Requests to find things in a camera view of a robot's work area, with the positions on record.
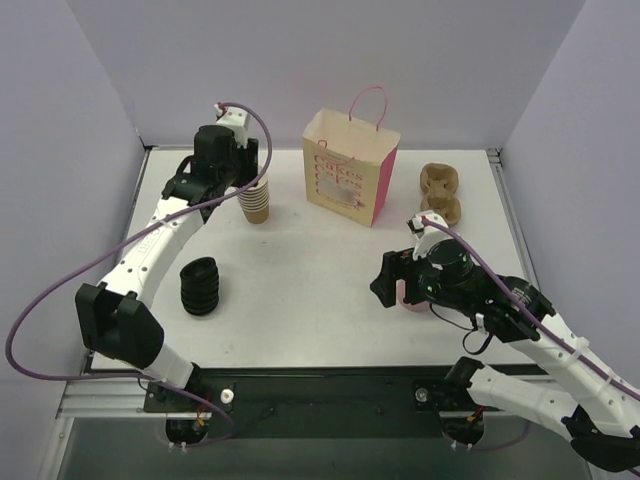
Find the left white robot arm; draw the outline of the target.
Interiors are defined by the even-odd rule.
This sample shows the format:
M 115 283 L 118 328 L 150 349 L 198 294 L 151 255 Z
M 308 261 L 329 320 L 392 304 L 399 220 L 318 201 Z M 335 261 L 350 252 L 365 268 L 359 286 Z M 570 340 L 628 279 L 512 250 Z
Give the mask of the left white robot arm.
M 167 398 L 182 411 L 199 406 L 203 386 L 195 380 L 195 365 L 167 344 L 150 308 L 169 267 L 211 216 L 212 200 L 248 185 L 257 174 L 258 142 L 249 137 L 246 122 L 219 119 L 200 127 L 193 154 L 161 192 L 149 232 L 98 285 L 84 284 L 75 295 L 84 345 L 170 384 Z

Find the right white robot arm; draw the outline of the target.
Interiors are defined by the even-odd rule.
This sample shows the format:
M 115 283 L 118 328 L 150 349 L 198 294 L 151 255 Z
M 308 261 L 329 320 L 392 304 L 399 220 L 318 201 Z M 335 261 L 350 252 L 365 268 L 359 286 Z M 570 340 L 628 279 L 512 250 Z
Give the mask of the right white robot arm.
M 522 353 L 559 387 L 535 386 L 468 354 L 443 384 L 450 405 L 464 408 L 474 402 L 518 415 L 560 435 L 602 470 L 638 468 L 638 390 L 609 369 L 532 284 L 495 274 L 454 239 L 437 242 L 424 255 L 411 248 L 384 253 L 370 284 L 384 307 L 395 305 L 399 281 L 407 303 L 459 312 L 473 330 Z

